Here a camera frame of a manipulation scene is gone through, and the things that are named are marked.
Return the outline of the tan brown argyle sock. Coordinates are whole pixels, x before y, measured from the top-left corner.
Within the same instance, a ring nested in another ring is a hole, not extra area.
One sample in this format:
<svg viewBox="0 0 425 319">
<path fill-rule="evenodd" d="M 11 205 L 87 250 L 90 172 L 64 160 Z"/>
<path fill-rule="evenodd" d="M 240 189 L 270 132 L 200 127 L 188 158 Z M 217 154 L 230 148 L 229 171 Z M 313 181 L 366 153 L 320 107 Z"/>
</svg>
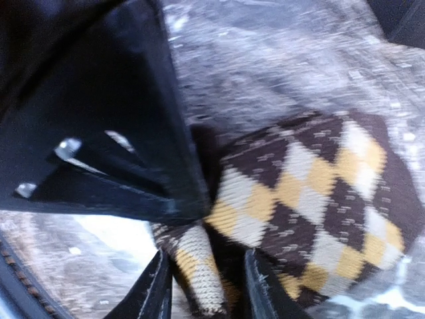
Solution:
<svg viewBox="0 0 425 319">
<path fill-rule="evenodd" d="M 302 308 L 393 266 L 424 227 L 412 176 L 384 119 L 310 111 L 245 135 L 221 158 L 211 214 L 156 223 L 155 244 L 198 318 L 242 318 L 244 256 L 254 249 Z"/>
</svg>

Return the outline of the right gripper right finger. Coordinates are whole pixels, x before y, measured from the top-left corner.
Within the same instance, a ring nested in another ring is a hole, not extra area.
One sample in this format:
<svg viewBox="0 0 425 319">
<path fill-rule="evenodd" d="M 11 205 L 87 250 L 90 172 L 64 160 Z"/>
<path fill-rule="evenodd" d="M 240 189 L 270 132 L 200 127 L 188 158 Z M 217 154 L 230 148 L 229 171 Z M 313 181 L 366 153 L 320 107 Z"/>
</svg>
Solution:
<svg viewBox="0 0 425 319">
<path fill-rule="evenodd" d="M 294 302 L 270 263 L 256 249 L 244 255 L 244 317 L 251 319 L 311 319 Z"/>
</svg>

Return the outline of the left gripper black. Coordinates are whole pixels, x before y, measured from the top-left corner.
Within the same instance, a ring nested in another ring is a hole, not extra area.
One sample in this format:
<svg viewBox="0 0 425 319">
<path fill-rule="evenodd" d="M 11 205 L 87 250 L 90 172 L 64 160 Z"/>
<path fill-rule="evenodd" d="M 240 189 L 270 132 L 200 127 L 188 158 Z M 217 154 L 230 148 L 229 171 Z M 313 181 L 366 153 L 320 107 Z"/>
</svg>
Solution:
<svg viewBox="0 0 425 319">
<path fill-rule="evenodd" d="M 211 210 L 160 1 L 1 2 L 1 208 Z"/>
</svg>

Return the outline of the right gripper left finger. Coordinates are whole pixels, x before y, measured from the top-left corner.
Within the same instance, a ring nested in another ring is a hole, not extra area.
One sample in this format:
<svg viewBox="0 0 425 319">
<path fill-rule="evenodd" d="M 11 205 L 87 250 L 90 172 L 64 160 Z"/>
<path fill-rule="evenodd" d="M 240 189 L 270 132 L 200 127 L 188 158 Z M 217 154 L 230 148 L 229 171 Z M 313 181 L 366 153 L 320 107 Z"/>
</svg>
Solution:
<svg viewBox="0 0 425 319">
<path fill-rule="evenodd" d="M 159 250 L 105 319 L 170 319 L 172 280 L 169 257 Z"/>
</svg>

